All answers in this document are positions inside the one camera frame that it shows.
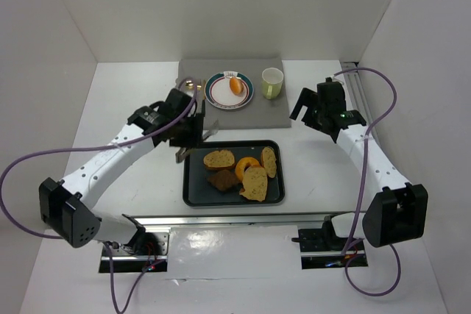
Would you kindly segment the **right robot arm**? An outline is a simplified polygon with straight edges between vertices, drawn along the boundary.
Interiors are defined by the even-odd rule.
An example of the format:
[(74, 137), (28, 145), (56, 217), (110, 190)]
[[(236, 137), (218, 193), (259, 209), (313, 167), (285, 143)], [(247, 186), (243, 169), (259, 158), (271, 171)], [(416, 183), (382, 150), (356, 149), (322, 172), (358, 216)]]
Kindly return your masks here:
[(370, 134), (371, 127), (357, 110), (348, 110), (340, 82), (327, 79), (316, 90), (303, 88), (293, 111), (297, 119), (330, 136), (352, 160), (361, 174), (362, 199), (357, 206), (366, 212), (335, 215), (330, 222), (335, 236), (362, 238), (379, 248), (423, 236), (428, 192), (413, 185), (391, 163)]

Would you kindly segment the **round orange bun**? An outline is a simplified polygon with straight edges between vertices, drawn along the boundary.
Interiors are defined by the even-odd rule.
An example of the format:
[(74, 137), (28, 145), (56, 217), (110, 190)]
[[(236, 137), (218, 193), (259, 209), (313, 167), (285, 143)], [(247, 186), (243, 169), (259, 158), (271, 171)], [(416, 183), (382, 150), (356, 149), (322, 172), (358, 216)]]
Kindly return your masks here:
[(230, 84), (230, 90), (233, 92), (233, 94), (240, 96), (243, 93), (244, 84), (239, 77), (237, 76), (230, 77), (229, 84)]

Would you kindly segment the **metal tongs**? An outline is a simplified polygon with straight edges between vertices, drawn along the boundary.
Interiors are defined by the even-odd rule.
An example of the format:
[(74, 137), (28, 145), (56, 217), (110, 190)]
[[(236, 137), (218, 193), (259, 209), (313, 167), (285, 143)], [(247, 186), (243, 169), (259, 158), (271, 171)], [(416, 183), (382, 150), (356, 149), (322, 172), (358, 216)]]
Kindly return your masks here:
[[(215, 135), (218, 131), (219, 131), (219, 121), (216, 120), (210, 126), (210, 129), (202, 135), (201, 141), (199, 142), (199, 144), (205, 142), (209, 137)], [(182, 147), (182, 148), (180, 148), (175, 154), (176, 163), (182, 163), (186, 159), (186, 157), (189, 156), (193, 152), (194, 149), (195, 149), (195, 147), (192, 147), (192, 148)]]

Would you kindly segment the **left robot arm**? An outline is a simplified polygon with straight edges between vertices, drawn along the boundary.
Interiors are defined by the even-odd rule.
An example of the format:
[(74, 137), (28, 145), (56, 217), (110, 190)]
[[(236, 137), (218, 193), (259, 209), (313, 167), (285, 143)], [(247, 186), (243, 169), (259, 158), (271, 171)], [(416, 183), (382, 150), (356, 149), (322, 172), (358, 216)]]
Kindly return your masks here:
[(163, 101), (138, 108), (121, 131), (78, 170), (39, 187), (40, 216), (63, 240), (80, 248), (92, 240), (137, 253), (154, 238), (135, 218), (93, 212), (105, 191), (135, 162), (162, 142), (179, 154), (203, 141), (205, 102), (174, 88)]

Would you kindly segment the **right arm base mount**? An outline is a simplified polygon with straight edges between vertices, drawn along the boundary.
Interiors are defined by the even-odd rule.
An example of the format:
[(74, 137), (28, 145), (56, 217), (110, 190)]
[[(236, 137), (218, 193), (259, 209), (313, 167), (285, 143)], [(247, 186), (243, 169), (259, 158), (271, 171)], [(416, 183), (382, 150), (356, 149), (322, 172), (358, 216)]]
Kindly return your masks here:
[(362, 242), (346, 254), (341, 254), (347, 239), (335, 234), (330, 220), (324, 221), (321, 226), (298, 229), (298, 236), (291, 241), (300, 248), (302, 270), (344, 268), (348, 261), (350, 267), (368, 266)]

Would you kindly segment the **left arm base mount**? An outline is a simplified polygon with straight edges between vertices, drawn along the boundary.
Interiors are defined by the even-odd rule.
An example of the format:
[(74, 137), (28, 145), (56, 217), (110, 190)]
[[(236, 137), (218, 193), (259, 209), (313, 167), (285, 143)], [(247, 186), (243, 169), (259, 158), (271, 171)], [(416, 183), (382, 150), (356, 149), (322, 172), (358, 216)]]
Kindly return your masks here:
[(152, 231), (135, 218), (128, 219), (136, 232), (128, 243), (108, 243), (111, 255), (103, 246), (99, 273), (109, 274), (111, 269), (117, 274), (167, 272), (170, 229), (158, 227)]

